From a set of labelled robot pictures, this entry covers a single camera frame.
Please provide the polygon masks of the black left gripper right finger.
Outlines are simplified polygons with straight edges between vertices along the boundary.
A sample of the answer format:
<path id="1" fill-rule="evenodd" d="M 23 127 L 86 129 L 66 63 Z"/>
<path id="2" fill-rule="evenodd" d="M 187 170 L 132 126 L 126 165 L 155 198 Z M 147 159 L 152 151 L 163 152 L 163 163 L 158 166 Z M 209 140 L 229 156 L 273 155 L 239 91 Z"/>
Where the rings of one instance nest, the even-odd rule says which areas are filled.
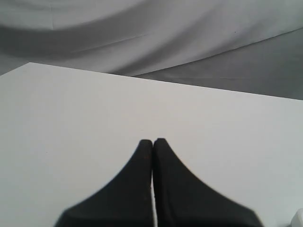
<path id="1" fill-rule="evenodd" d="M 153 145 L 153 188 L 160 227 L 260 227 L 254 211 L 199 180 L 165 139 Z"/>

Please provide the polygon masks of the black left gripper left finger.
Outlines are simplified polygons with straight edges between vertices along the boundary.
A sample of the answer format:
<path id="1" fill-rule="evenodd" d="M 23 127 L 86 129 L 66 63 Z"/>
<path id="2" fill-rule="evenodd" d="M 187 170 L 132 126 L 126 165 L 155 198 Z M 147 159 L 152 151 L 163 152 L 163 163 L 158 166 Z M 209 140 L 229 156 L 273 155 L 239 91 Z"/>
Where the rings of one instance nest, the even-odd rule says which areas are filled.
<path id="1" fill-rule="evenodd" d="M 101 190 L 66 209 L 57 227 L 151 227 L 152 142 L 141 140 L 122 170 Z"/>

